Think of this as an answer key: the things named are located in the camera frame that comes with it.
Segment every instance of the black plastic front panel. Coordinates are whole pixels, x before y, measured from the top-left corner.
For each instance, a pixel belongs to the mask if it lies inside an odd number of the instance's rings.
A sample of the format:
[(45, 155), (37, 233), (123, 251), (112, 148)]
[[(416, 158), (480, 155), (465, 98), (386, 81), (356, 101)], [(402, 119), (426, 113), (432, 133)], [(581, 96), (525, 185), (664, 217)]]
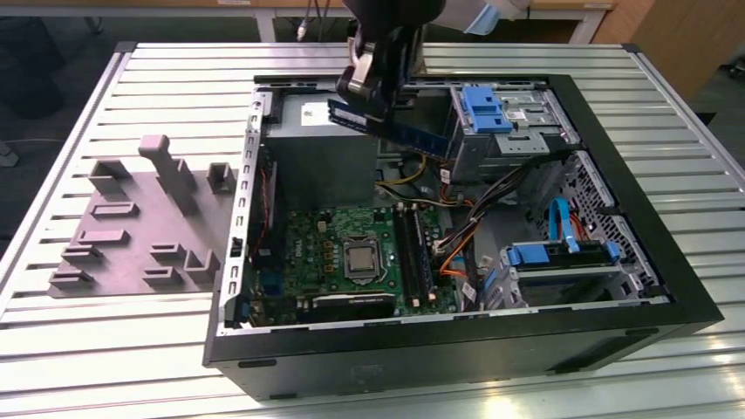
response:
[[(348, 395), (594, 369), (648, 345), (669, 329), (656, 330), (652, 335), (629, 336), (613, 330), (308, 354), (242, 367), (228, 362), (220, 367), (231, 368), (220, 369), (245, 393), (260, 400)], [(572, 368), (557, 371), (557, 367), (568, 364)]]

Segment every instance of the cpu socket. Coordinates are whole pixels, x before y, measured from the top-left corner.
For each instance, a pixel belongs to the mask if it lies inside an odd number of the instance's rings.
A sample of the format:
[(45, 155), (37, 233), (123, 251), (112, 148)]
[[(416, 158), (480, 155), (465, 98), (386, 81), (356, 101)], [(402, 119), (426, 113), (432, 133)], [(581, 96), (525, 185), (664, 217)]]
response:
[(358, 285), (369, 284), (380, 277), (381, 259), (376, 237), (345, 237), (345, 278)]

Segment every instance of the robotic arm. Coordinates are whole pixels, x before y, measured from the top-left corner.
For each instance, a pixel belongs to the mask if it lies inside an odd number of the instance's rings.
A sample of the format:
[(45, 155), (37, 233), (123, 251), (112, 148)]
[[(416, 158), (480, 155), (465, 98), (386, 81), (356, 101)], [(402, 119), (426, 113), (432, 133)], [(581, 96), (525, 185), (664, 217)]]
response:
[(390, 120), (398, 90), (418, 59), (421, 27), (445, 0), (344, 0), (357, 20), (352, 64), (336, 83), (338, 95), (365, 117)]

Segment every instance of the blue clip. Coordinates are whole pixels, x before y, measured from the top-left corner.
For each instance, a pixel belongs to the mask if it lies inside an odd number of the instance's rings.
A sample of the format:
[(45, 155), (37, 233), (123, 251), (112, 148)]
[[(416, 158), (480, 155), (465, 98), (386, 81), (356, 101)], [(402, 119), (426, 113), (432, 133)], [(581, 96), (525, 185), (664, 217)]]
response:
[(542, 244), (521, 244), (514, 246), (524, 264), (546, 264), (548, 252)]
[(461, 89), (464, 110), (473, 120), (477, 134), (508, 134), (512, 122), (504, 117), (501, 100), (490, 87), (466, 86)]
[(618, 262), (618, 260), (621, 259), (621, 250), (618, 249), (618, 245), (616, 244), (616, 242), (613, 242), (612, 240), (605, 242), (605, 250), (608, 251), (610, 260), (613, 262)]
[(572, 227), (572, 221), (569, 221), (569, 203), (564, 198), (554, 198), (550, 202), (550, 207), (548, 208), (548, 239), (558, 240), (558, 224), (557, 224), (557, 213), (561, 218), (561, 235), (564, 236), (564, 241), (566, 246), (569, 246), (569, 253), (580, 251), (580, 245), (577, 244), (574, 238), (574, 228)]
[(520, 254), (517, 253), (517, 249), (514, 249), (513, 247), (508, 249), (508, 259), (510, 261), (512, 266), (517, 266), (518, 264), (522, 263), (522, 259), (520, 259)]

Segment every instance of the workbench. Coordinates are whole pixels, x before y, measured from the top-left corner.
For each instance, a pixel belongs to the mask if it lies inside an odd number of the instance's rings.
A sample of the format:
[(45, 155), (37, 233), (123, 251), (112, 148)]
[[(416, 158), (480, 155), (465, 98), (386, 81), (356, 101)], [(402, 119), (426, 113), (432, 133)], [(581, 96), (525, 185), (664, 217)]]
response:
[(644, 55), (617, 45), (449, 44), (426, 45), (424, 54), (429, 73), (574, 77), (726, 320), (592, 373), (260, 404), (201, 367), (209, 293), (52, 299), (47, 281), (93, 192), (85, 176), (96, 159), (149, 170), (137, 139), (164, 133), (192, 169), (212, 161), (237, 167), (253, 76), (338, 74), (345, 46), (125, 47), (0, 262), (0, 415), (741, 417), (745, 176)]
[[(273, 19), (304, 17), (306, 3), (305, 0), (8, 0), (0, 3), (0, 16), (84, 17), (92, 31), (101, 29), (100, 17), (253, 17), (261, 41), (276, 42)], [(569, 43), (589, 44), (602, 16), (613, 6), (613, 0), (533, 0), (530, 13), (521, 13), (517, 19), (576, 21)], [(352, 17), (340, 0), (333, 0), (328, 17)]]

